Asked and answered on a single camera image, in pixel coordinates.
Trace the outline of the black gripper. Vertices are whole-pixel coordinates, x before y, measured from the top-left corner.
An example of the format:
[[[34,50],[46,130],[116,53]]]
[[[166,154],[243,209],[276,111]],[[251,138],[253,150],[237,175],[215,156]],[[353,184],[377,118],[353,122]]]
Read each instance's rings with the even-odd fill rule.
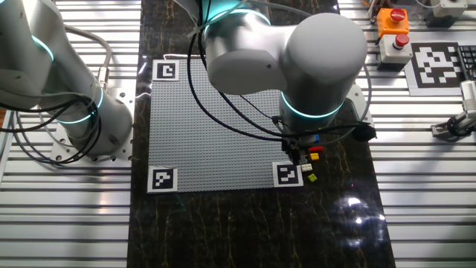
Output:
[[[297,138],[284,138],[281,142],[281,150],[292,160],[294,165],[301,165],[303,161],[303,151],[300,149],[313,147],[315,142],[316,134],[304,135]]]

